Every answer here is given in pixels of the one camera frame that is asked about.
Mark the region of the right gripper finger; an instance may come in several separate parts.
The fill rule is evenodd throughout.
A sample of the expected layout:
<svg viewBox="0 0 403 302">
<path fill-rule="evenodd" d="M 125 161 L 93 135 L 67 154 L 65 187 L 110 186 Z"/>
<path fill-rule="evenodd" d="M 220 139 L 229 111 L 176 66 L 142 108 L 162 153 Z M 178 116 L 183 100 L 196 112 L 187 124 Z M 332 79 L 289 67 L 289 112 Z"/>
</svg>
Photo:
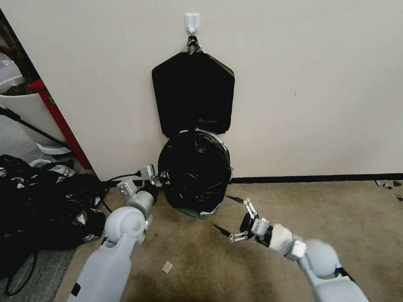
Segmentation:
<svg viewBox="0 0 403 302">
<path fill-rule="evenodd" d="M 218 229 L 220 231 L 221 234 L 223 234 L 224 236 L 226 236 L 229 239 L 229 243 L 235 243 L 235 242 L 239 242 L 239 241 L 244 241 L 244 240 L 249 240 L 250 236 L 249 236 L 249 232 L 248 231 L 243 231 L 237 234 L 232 234 L 230 233 L 228 230 L 213 224 L 213 226 Z"/>
<path fill-rule="evenodd" d="M 246 209 L 246 211 L 249 214 L 251 219 L 257 218 L 257 210 L 253 206 L 250 198 L 243 199 L 243 198 L 240 198 L 240 197 L 235 197 L 235 196 L 230 196 L 230 195 L 225 195 L 225 196 L 227 198 L 237 202 L 237 203 L 242 204 L 245 207 L 245 209 Z"/>
</svg>

